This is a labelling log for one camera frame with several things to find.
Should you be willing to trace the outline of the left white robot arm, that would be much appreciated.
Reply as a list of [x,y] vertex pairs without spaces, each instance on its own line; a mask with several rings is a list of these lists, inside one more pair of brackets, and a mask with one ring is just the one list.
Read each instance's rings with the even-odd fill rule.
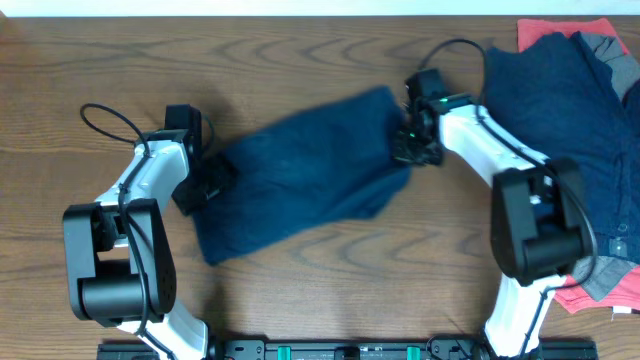
[[162,218],[201,155],[198,130],[145,133],[117,181],[62,217],[74,315],[136,336],[158,359],[212,359],[216,352],[206,322],[177,297]]

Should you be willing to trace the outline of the navy blue shorts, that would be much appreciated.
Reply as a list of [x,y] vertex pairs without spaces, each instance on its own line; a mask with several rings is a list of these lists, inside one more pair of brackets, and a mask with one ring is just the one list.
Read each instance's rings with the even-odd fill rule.
[[375,217],[410,178],[392,157],[404,114],[386,86],[308,109],[223,150],[233,185],[192,218],[217,265],[310,228]]

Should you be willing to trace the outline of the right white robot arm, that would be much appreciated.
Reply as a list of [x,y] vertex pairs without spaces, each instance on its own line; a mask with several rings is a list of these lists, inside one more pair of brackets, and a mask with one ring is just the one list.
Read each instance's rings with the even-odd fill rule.
[[597,358],[592,341],[539,336],[576,263],[596,256],[577,164],[529,148],[465,94],[417,96],[406,110],[409,120],[394,140],[394,158],[439,166],[452,152],[482,178],[491,189],[490,245],[502,272],[479,338],[432,339],[430,358]]

